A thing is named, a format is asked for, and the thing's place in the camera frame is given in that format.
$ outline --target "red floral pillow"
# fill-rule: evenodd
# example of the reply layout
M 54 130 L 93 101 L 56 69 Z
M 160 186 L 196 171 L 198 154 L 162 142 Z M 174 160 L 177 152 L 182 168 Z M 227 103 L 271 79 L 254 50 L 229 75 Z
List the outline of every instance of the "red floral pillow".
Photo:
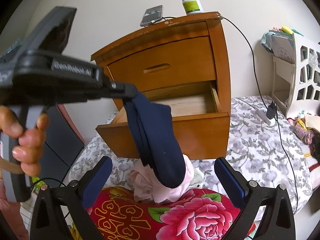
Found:
M 136 203 L 132 191 L 111 187 L 88 212 L 108 240 L 220 240 L 240 210 L 209 189 L 189 190 L 177 202 L 159 206 Z

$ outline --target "bottle label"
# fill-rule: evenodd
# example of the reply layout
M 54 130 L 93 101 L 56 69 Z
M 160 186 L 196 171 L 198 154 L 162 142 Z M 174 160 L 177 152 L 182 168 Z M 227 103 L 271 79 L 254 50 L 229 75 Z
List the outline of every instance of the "bottle label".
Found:
M 183 3 L 186 13 L 200 11 L 197 1 L 186 1 Z

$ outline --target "drawer handle slot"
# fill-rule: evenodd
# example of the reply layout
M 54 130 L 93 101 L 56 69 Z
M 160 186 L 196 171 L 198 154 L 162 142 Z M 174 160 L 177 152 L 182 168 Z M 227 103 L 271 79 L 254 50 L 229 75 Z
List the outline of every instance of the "drawer handle slot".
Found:
M 143 72 L 144 72 L 145 74 L 149 74 L 149 73 L 153 73 L 153 72 L 158 72 L 158 71 L 166 70 L 166 69 L 169 69 L 170 67 L 171 67 L 170 64 L 168 64 L 168 63 L 163 63 L 163 64 L 159 64 L 159 65 L 147 67 Z

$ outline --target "white wall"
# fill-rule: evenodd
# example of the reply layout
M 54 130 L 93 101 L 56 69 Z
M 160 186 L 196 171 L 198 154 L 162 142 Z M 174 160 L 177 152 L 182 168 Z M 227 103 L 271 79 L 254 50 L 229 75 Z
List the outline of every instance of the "white wall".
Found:
M 29 22 L 41 0 L 23 0 L 10 17 L 0 35 L 0 55 L 6 52 L 16 39 L 23 41 Z
M 204 11 L 219 11 L 247 36 L 256 57 L 256 69 L 263 94 L 271 93 L 272 57 L 259 44 L 262 34 L 273 26 L 287 25 L 315 42 L 320 27 L 302 0 L 201 0 Z M 77 7 L 65 54 L 90 60 L 90 55 L 112 41 L 137 30 L 146 8 L 162 4 L 164 16 L 185 15 L 181 0 L 42 0 L 30 22 L 30 32 L 55 5 Z M 257 95 L 252 58 L 240 33 L 223 21 L 231 73 L 233 97 Z M 95 127 L 115 111 L 111 100 L 66 105 L 72 120 L 86 140 Z

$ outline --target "wooden nightstand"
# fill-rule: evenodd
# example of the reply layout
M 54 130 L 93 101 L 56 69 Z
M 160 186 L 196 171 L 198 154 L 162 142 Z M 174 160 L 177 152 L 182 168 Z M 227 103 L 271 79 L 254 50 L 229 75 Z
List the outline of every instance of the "wooden nightstand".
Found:
M 174 134 L 193 159 L 226 155 L 230 125 L 230 72 L 218 12 L 167 20 L 137 30 L 91 57 L 111 80 L 133 83 L 151 101 L 170 105 Z M 118 157 L 139 158 L 120 110 L 98 133 Z

